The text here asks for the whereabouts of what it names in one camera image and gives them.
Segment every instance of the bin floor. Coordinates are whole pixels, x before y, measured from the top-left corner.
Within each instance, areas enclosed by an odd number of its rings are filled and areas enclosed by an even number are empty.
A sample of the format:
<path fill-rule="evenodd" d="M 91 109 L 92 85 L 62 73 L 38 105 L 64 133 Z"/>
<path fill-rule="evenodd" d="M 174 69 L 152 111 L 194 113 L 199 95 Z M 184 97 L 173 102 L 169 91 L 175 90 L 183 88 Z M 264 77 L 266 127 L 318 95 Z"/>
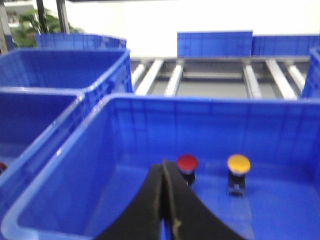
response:
<path fill-rule="evenodd" d="M 163 157 L 131 155 L 123 158 L 121 163 L 142 167 L 141 164 L 147 164 L 150 159 L 157 159 L 161 163 Z M 198 160 L 196 180 L 192 185 L 194 192 L 212 213 L 243 237 L 249 240 L 320 239 L 320 195 L 305 169 L 252 163 L 246 176 L 246 195 L 232 197 L 228 194 L 227 161 L 213 163 L 212 159 Z M 120 182 L 114 179 L 114 186 L 110 184 L 110 187 L 116 189 L 126 184 L 128 176 L 133 176 L 129 170 L 127 173 L 119 171 L 118 174 L 127 176 Z M 136 179 L 132 178 L 131 181 L 141 185 L 146 174 L 139 170 L 134 174 Z"/>
<path fill-rule="evenodd" d="M 147 174 L 148 168 L 118 166 L 101 195 L 85 235 L 96 236 L 112 224 L 135 197 Z"/>
<path fill-rule="evenodd" d="M 27 147 L 27 144 L 0 142 L 0 162 L 9 166 Z"/>

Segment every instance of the blue plastic crate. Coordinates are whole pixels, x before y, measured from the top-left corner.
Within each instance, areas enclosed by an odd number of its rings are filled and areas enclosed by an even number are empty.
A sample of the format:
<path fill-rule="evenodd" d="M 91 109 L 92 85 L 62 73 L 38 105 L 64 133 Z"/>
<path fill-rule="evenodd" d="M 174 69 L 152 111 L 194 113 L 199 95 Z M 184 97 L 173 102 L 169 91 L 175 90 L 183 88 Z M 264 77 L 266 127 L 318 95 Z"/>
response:
<path fill-rule="evenodd" d="M 308 56 L 310 48 L 320 46 L 319 35 L 254 36 L 253 56 Z"/>
<path fill-rule="evenodd" d="M 313 48 L 310 52 L 310 65 L 301 97 L 320 98 L 320 47 Z"/>
<path fill-rule="evenodd" d="M 132 93 L 126 49 L 19 49 L 0 57 L 0 87 L 83 93 L 89 108 L 110 93 Z"/>
<path fill-rule="evenodd" d="M 180 32 L 178 57 L 250 56 L 252 36 L 252 31 Z"/>
<path fill-rule="evenodd" d="M 84 33 L 42 33 L 36 34 L 35 40 L 39 48 L 57 49 L 125 49 L 127 45 L 125 39 Z"/>
<path fill-rule="evenodd" d="M 83 98 L 0 90 L 0 220 L 85 118 Z"/>
<path fill-rule="evenodd" d="M 2 222 L 9 239 L 87 240 L 129 204 L 151 164 L 198 158 L 193 190 L 247 239 L 320 239 L 320 102 L 106 96 Z M 228 195 L 227 159 L 251 160 Z"/>

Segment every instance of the metal pole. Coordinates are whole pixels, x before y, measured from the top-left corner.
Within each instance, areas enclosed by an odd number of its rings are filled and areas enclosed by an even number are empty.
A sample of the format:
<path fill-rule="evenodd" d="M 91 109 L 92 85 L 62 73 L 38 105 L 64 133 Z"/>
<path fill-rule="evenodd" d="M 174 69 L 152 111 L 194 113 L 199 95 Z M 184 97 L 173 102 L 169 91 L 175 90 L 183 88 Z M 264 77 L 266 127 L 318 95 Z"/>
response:
<path fill-rule="evenodd" d="M 38 7 L 38 16 L 39 22 L 41 24 L 41 30 L 42 32 L 47 33 L 48 29 L 46 27 L 44 2 L 42 0 L 36 0 L 36 5 Z"/>
<path fill-rule="evenodd" d="M 166 86 L 164 95 L 167 97 L 172 97 L 177 94 L 178 86 L 182 78 L 184 67 L 181 64 L 177 64 L 172 72 L 169 79 L 169 83 Z"/>
<path fill-rule="evenodd" d="M 243 74 L 244 74 L 245 82 L 249 91 L 250 98 L 252 99 L 262 98 L 258 80 L 256 78 L 254 69 L 250 64 L 246 64 L 243 67 Z"/>
<path fill-rule="evenodd" d="M 131 74 L 132 87 L 135 87 L 136 83 L 138 82 L 142 74 L 144 74 L 145 70 L 146 66 L 142 63 L 136 67 L 134 72 Z"/>
<path fill-rule="evenodd" d="M 275 59 L 267 59 L 265 63 L 268 66 L 270 73 L 273 76 L 273 79 L 278 86 L 283 98 L 288 100 L 296 100 L 297 96 L 288 83 L 288 80 L 286 79 L 284 73 L 281 71 L 279 65 L 277 64 L 277 61 Z"/>
<path fill-rule="evenodd" d="M 0 51 L 2 54 L 14 49 L 11 31 L 8 22 L 5 3 L 0 0 Z"/>
<path fill-rule="evenodd" d="M 149 71 L 146 73 L 146 75 L 142 79 L 140 85 L 136 89 L 135 94 L 137 94 L 137 95 L 148 94 L 149 89 L 151 88 L 152 84 L 154 83 L 154 81 L 158 75 L 158 72 L 161 69 L 163 63 L 164 63 L 163 59 L 154 60 L 153 64 L 149 68 Z"/>
<path fill-rule="evenodd" d="M 70 29 L 69 29 L 65 0 L 56 0 L 56 7 L 58 10 L 58 17 L 59 17 L 61 32 L 69 34 Z"/>
<path fill-rule="evenodd" d="M 296 65 L 289 65 L 287 66 L 287 69 L 295 84 L 298 86 L 300 91 L 302 91 L 306 83 L 306 79 L 304 78 L 304 76 L 302 76 Z"/>

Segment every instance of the crate rim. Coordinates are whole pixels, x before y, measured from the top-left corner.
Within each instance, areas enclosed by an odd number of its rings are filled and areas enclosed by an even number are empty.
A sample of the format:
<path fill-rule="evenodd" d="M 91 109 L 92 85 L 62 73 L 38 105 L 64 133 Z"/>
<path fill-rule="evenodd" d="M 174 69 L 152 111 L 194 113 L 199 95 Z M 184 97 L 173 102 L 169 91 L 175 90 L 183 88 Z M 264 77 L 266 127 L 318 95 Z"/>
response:
<path fill-rule="evenodd" d="M 319 34 L 316 33 L 302 33 L 302 34 L 257 34 L 257 35 L 253 35 L 253 37 L 318 37 Z"/>
<path fill-rule="evenodd" d="M 229 33 L 253 33 L 254 31 L 252 29 L 243 29 L 243 30 L 217 30 L 217 31 L 178 31 L 177 34 L 215 34 L 215 33 L 219 33 L 219 34 L 229 34 Z"/>
<path fill-rule="evenodd" d="M 85 94 L 87 92 L 93 91 L 96 88 L 99 87 L 99 84 L 101 84 L 108 76 L 110 76 L 116 68 L 124 62 L 127 58 L 130 59 L 130 50 L 126 48 L 102 48 L 102 49 L 57 49 L 57 48 L 32 48 L 32 47 L 21 47 L 14 49 L 12 51 L 9 51 L 8 53 L 5 53 L 2 55 L 2 57 L 8 56 L 8 54 L 15 54 L 15 53 L 28 53 L 28 52 L 49 52 L 49 53 L 56 53 L 56 52 L 83 52 L 83 53 L 122 53 L 122 55 L 119 57 L 117 61 L 115 61 L 106 71 L 104 71 L 95 81 L 90 84 L 89 86 L 86 86 L 84 88 L 54 88 L 54 87 L 20 87 L 20 86 L 10 86 L 10 87 L 0 87 L 6 88 L 8 90 L 14 90 L 16 88 L 17 90 L 24 91 L 25 89 L 33 89 L 34 91 L 44 91 L 47 93 L 54 92 L 54 93 L 64 93 L 68 94 L 71 93 L 72 95 L 80 95 Z"/>
<path fill-rule="evenodd" d="M 94 37 L 107 37 L 107 38 L 113 38 L 113 39 L 117 39 L 117 40 L 124 40 L 126 41 L 127 39 L 126 38 L 122 38 L 122 37 L 117 37 L 117 36 L 112 36 L 112 35 L 100 35 L 100 34 L 94 34 L 94 33 L 86 33 L 86 32 L 71 32 L 71 33 L 66 33 L 66 32 L 43 32 L 41 34 L 37 33 L 35 36 L 41 36 L 41 35 L 44 35 L 44 36 L 49 36 L 49 35 L 69 35 L 69 36 L 72 36 L 72 35 L 79 35 L 79 36 L 94 36 Z"/>
<path fill-rule="evenodd" d="M 24 87 L 24 86 L 0 86 L 0 93 L 4 94 L 29 94 L 29 95 L 60 95 L 60 96 L 84 96 L 78 90 L 66 88 L 44 88 L 44 87 Z"/>
<path fill-rule="evenodd" d="M 320 46 L 312 47 L 310 49 L 310 53 L 316 58 L 318 62 L 320 62 Z"/>

